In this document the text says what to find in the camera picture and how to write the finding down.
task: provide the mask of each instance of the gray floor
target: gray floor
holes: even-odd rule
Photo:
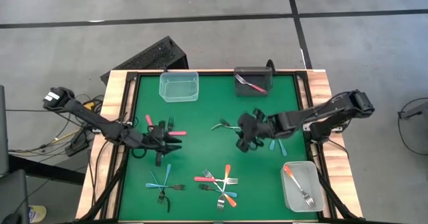
[[[296,0],[300,13],[427,9],[428,0]],[[290,13],[288,0],[0,0],[0,24],[137,19],[243,13]],[[345,132],[352,173],[369,220],[424,223],[428,208],[428,158],[409,152],[397,132],[403,104],[428,96],[428,16],[301,19],[312,65],[327,69],[333,92],[367,92],[376,107]],[[169,35],[184,49],[191,68],[259,66],[303,68],[292,19],[0,29],[0,83],[7,107],[41,109],[52,86],[94,97],[105,87],[99,76]],[[50,113],[8,112],[10,148],[49,142],[64,119]],[[72,124],[68,130],[75,129]],[[428,152],[421,118],[403,123],[411,148]],[[86,153],[47,163],[76,169]],[[39,180],[29,180],[29,189]],[[69,221],[80,188],[51,182],[30,198],[46,205],[44,223]],[[68,201],[59,201],[58,188]]]

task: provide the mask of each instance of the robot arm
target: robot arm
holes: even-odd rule
[[[43,100],[43,108],[59,113],[71,113],[84,120],[89,125],[101,130],[106,140],[113,144],[125,145],[129,148],[155,150],[156,166],[161,165],[162,155],[178,150],[181,146],[169,143],[181,143],[181,140],[172,137],[165,130],[165,121],[157,126],[151,126],[148,133],[141,134],[131,125],[117,121],[109,121],[104,117],[85,108],[74,98],[74,93],[63,87],[52,88]]]
[[[323,122],[310,125],[312,139],[320,140],[329,136],[333,128],[352,118],[367,118],[372,115],[374,108],[364,92],[358,90],[343,92],[335,95],[329,101],[301,111],[280,112],[271,116],[255,109],[252,116],[245,113],[239,117],[239,140],[236,146],[247,152],[250,144],[263,146],[259,138],[289,138],[305,123],[327,118]]]

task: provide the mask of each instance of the black case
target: black case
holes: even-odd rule
[[[188,70],[187,56],[184,51],[166,36],[134,57],[126,60],[113,70]],[[110,71],[101,75],[101,81],[107,85]]]

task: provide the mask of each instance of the green table surface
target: green table surface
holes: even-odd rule
[[[286,207],[280,170],[285,162],[307,160],[301,132],[282,140],[288,156],[283,157],[279,145],[269,150],[270,140],[256,151],[242,153],[236,146],[237,135],[226,128],[210,130],[220,118],[236,125],[243,112],[259,108],[265,114],[298,110],[292,76],[274,76],[274,88],[266,97],[238,97],[234,92],[233,76],[199,76],[199,99],[194,102],[167,103],[158,94],[159,77],[143,76],[140,81],[135,116],[137,129],[146,132],[145,115],[154,124],[175,119],[174,130],[186,130],[180,136],[183,148],[163,158],[161,167],[154,165],[155,152],[148,151],[142,159],[129,156],[119,220],[122,221],[250,221],[250,220],[317,220],[315,213],[295,213]],[[169,185],[184,184],[185,191],[166,189],[171,200],[167,213],[166,201],[157,203],[159,190],[145,187],[154,183],[149,171],[163,184],[167,165],[171,164]],[[225,165],[231,165],[230,178],[238,185],[227,185],[226,191],[238,194],[237,206],[225,202],[218,212],[219,193],[202,191],[193,180],[210,170],[219,179],[224,177]]]

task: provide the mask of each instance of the clear plastic bin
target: clear plastic bin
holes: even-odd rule
[[[160,75],[159,95],[166,102],[195,101],[199,97],[197,72],[167,72]]]
[[[302,189],[312,197],[315,202],[314,208],[310,208],[305,202],[299,188],[285,172],[285,165],[288,165]],[[286,162],[284,166],[281,168],[281,180],[286,206],[294,212],[322,211],[324,201],[315,164],[311,161],[291,161]]]

